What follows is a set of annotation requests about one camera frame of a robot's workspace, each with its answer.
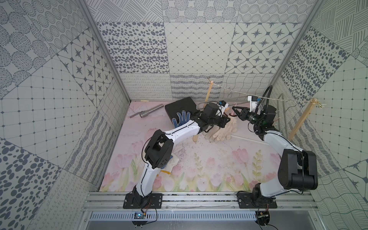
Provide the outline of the beige knit gloves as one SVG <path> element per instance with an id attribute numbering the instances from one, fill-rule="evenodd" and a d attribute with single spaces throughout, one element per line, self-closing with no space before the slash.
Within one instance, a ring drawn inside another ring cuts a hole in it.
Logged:
<path id="1" fill-rule="evenodd" d="M 214 126 L 209 129 L 207 133 L 204 134 L 204 138 L 209 142 L 221 142 L 225 140 L 230 140 L 233 133 L 237 132 L 237 118 L 235 116 L 230 116 L 230 121 L 226 124 L 224 128 Z"/>

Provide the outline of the blue dotted glove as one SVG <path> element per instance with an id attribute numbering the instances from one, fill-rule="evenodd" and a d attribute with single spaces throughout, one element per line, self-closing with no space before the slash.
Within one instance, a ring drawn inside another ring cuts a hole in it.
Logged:
<path id="1" fill-rule="evenodd" d="M 177 118 L 172 118 L 172 123 L 174 125 L 174 128 L 180 127 L 184 124 L 186 124 L 191 117 L 191 113 L 189 111 L 182 110 L 182 112 L 176 113 Z"/>
<path id="2" fill-rule="evenodd" d="M 162 172 L 171 174 L 173 168 L 179 163 L 180 159 L 175 154 L 172 154 L 168 163 L 162 168 Z"/>

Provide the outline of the grey clip hanger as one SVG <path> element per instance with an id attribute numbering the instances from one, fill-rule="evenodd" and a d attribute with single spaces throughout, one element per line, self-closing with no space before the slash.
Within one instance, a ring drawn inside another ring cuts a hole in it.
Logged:
<path id="1" fill-rule="evenodd" d="M 280 94 L 278 99 L 284 99 L 284 94 Z M 262 109 L 263 107 L 265 107 L 265 104 L 266 104 L 266 101 L 267 99 L 264 99 L 263 102 L 259 102 L 259 105 L 260 105 L 260 108 Z M 276 104 L 276 116 L 275 116 L 275 119 L 274 119 L 274 122 L 277 122 L 277 127 L 281 130 L 285 130 L 286 132 L 288 132 L 288 129 L 286 127 L 286 124 L 287 124 L 287 119 L 286 119 L 286 112 L 291 109 L 291 108 L 294 108 L 296 106 L 298 106 L 298 104 L 295 104 L 294 102 L 282 102 L 282 101 L 273 101 L 273 100 L 269 100 L 270 104 L 271 102 L 275 102 Z M 196 108 L 201 110 L 204 108 L 204 105 L 206 104 L 207 102 L 200 102 L 200 103 L 197 103 L 197 106 Z M 241 105 L 241 104 L 245 104 L 247 102 L 236 102 L 237 105 Z"/>

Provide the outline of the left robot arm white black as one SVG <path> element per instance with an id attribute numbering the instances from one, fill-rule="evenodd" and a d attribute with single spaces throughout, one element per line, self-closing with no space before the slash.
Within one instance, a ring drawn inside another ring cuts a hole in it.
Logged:
<path id="1" fill-rule="evenodd" d="M 148 203 L 155 178 L 169 162 L 175 144 L 207 131 L 209 127 L 224 128 L 230 121 L 225 115 L 228 107 L 229 104 L 225 101 L 209 102 L 202 111 L 191 116 L 181 126 L 169 131 L 155 131 L 142 149 L 141 157 L 145 166 L 140 180 L 132 190 L 134 200 L 139 205 Z"/>

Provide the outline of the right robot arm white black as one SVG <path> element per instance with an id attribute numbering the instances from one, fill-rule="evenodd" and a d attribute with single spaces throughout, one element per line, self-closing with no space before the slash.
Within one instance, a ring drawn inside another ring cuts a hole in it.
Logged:
<path id="1" fill-rule="evenodd" d="M 277 109 L 269 104 L 272 86 L 266 88 L 260 101 L 251 96 L 255 107 L 234 106 L 232 109 L 242 121 L 253 125 L 254 133 L 268 143 L 279 155 L 277 177 L 258 183 L 252 190 L 252 199 L 273 198 L 290 191 L 315 190 L 318 187 L 317 157 L 285 138 L 273 125 Z"/>

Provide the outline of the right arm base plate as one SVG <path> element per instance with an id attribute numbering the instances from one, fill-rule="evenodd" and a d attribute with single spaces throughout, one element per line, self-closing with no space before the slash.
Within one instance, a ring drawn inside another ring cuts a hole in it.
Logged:
<path id="1" fill-rule="evenodd" d="M 236 193 L 240 209 L 277 209 L 277 203 L 274 198 L 259 196 L 253 198 L 252 193 L 239 191 Z"/>

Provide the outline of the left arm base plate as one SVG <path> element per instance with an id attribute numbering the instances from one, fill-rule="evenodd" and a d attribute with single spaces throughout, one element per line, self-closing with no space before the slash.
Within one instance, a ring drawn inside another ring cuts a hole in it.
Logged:
<path id="1" fill-rule="evenodd" d="M 146 197 L 129 193 L 125 196 L 123 209 L 161 209 L 163 194 L 152 193 Z"/>

